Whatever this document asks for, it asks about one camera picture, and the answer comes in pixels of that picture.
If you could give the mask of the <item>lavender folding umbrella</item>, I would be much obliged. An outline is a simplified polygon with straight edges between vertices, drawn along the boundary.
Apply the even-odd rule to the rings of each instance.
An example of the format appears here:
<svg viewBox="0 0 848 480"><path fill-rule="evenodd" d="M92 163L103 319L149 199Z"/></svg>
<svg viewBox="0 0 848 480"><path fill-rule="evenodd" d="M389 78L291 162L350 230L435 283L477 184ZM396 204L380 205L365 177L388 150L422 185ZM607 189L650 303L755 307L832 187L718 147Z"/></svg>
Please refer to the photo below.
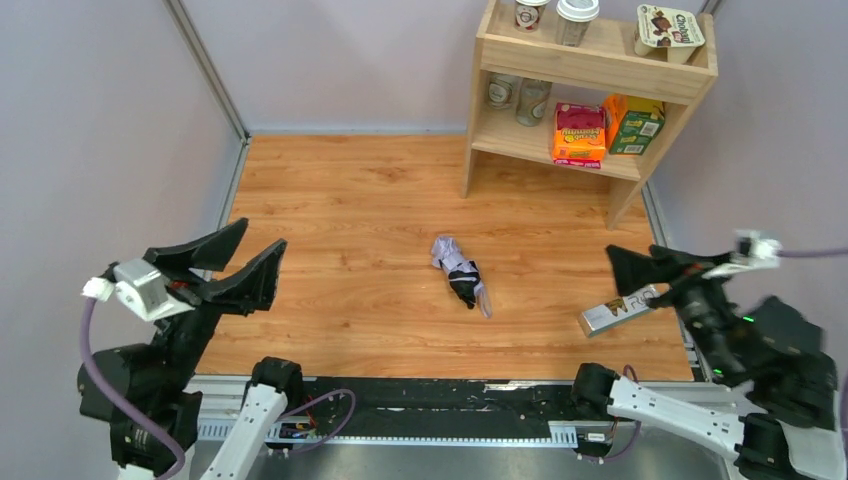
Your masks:
<svg viewBox="0 0 848 480"><path fill-rule="evenodd" d="M451 236L438 236L430 250L431 264L446 276L457 298L469 309L479 309L484 318L492 317L492 305L481 271L473 260L466 258Z"/></svg>

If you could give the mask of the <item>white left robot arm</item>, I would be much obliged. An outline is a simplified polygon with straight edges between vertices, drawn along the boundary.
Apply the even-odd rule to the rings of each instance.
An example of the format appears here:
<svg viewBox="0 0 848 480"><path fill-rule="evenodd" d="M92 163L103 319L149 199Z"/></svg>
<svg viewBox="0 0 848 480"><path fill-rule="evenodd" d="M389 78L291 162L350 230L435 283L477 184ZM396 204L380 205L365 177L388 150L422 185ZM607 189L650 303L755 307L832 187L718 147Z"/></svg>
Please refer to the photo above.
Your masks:
<svg viewBox="0 0 848 480"><path fill-rule="evenodd" d="M249 222L111 263L82 289L81 415L108 425L113 461L133 479L183 479L203 402L188 386L221 319L267 311L287 248L277 239L232 275L225 268ZM95 307L115 299L155 331L150 340L94 351Z"/></svg>

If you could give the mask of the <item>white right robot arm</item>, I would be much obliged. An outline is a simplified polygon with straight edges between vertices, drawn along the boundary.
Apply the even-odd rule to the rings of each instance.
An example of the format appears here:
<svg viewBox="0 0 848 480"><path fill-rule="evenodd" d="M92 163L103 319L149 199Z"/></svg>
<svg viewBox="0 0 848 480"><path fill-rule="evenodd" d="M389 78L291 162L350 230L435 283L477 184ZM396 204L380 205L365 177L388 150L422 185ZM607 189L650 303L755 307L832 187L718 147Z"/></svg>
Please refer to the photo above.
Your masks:
<svg viewBox="0 0 848 480"><path fill-rule="evenodd" d="M747 479L846 477L837 366L824 350L823 330L777 296L743 313L725 292L738 274L777 268L786 258L780 242L748 233L734 249L715 255L659 245L647 253L610 245L606 253L619 294L665 286L650 307L674 310L714 383L746 385L755 411L708 409L598 363L578 369L571 399L579 411L675 434L729 461Z"/></svg>

